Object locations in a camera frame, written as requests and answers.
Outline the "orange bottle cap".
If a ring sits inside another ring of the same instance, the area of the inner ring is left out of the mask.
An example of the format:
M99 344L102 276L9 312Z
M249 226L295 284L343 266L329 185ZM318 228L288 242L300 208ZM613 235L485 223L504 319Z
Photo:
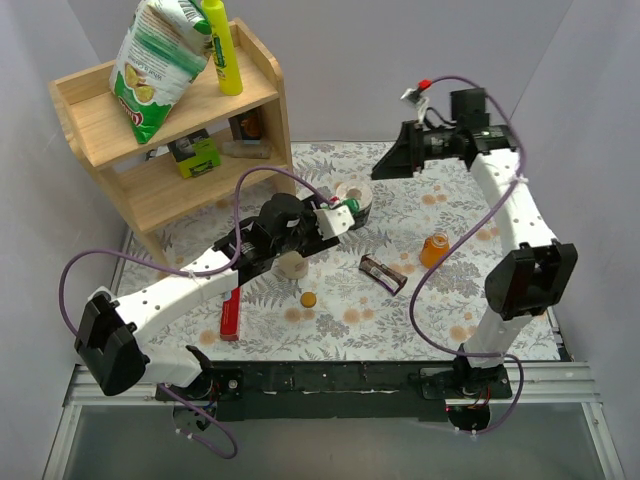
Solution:
M304 292L300 297L300 303L304 308L313 308L316 305L317 297L313 292Z

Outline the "orange juice bottle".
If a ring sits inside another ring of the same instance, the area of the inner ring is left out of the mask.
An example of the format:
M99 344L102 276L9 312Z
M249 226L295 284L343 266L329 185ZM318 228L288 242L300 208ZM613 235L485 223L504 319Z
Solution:
M427 268L432 268L444 254L449 251L449 238L443 231L438 231L429 236L423 245L419 256L421 264Z

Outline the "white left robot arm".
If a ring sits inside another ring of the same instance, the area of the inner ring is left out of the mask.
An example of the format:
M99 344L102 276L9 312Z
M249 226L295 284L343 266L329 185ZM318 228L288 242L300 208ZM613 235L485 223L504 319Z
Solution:
M156 383L203 399L213 386L206 355L191 345L154 345L152 338L198 305L268 272L282 255L308 257L337 245L353 224L346 205L323 208L314 196L275 194L178 275L118 298L98 289L85 306L76 352L107 396Z

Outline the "green bottle cap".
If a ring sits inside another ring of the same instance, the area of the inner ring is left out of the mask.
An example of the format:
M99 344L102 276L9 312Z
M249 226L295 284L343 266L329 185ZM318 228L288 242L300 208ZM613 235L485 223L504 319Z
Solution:
M360 210L360 203L355 198L347 198L345 200L345 204L349 207L351 211L358 212Z

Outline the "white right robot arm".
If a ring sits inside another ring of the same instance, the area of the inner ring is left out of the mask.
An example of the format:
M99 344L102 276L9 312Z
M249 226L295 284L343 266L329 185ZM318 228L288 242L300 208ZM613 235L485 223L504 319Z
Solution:
M469 398L486 389L486 369L503 364L520 331L560 301L578 260L576 247L561 242L542 218L524 175L524 149L511 126L492 124L491 100L480 87L452 92L450 126L404 122L371 172L374 180L410 178L428 161L456 158L490 208L479 223L496 223L503 258L485 279L487 308L475 333L454 353L460 368L453 387Z

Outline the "green plastic bottle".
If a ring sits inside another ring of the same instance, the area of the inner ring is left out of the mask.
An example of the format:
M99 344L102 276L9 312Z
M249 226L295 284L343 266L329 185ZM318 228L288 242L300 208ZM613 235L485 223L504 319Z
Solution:
M352 216L355 216L360 211L360 202L356 198L345 198L342 200L341 205L347 207Z

